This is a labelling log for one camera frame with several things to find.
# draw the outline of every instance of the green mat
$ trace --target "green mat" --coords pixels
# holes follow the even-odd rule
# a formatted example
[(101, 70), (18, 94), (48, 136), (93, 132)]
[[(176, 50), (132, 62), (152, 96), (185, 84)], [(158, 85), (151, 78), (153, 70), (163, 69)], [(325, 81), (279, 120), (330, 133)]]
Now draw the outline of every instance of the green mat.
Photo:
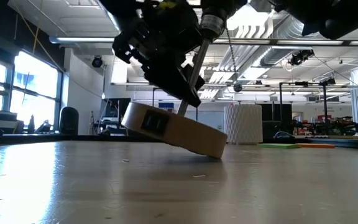
[(299, 149), (298, 144), (258, 144), (259, 147), (271, 148), (271, 149)]

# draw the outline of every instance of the wooden block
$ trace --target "wooden block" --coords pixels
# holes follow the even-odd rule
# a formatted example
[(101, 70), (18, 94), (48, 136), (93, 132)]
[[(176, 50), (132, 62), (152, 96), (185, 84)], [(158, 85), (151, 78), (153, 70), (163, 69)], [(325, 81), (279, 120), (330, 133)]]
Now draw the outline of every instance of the wooden block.
[(140, 103), (130, 103), (122, 125), (191, 152), (220, 159), (227, 135), (192, 119)]
[(335, 146), (330, 144), (308, 144), (308, 143), (299, 143), (301, 147), (309, 147), (309, 148), (320, 148), (320, 149), (335, 149)]

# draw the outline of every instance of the white wall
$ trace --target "white wall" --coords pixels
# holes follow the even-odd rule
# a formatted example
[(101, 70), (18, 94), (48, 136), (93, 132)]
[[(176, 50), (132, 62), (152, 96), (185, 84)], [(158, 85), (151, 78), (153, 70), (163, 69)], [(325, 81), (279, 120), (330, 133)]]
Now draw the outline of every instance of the white wall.
[(67, 106), (80, 114), (78, 134), (88, 135), (91, 111), (95, 120), (100, 116), (103, 77), (74, 55), (71, 49), (65, 52), (65, 69), (69, 77)]

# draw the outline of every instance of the workbench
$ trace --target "workbench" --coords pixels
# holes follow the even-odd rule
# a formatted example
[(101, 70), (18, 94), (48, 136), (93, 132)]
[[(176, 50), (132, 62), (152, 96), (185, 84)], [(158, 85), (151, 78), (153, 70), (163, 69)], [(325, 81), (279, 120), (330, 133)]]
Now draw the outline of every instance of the workbench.
[(0, 223), (358, 223), (358, 149), (0, 146)]

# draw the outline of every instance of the white cylinder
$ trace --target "white cylinder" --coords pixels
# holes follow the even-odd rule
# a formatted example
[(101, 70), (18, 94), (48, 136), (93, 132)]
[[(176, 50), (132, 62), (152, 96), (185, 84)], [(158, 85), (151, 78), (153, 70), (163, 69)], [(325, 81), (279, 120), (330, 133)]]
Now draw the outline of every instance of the white cylinder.
[(263, 142), (262, 106), (226, 106), (224, 108), (224, 131), (230, 144)]

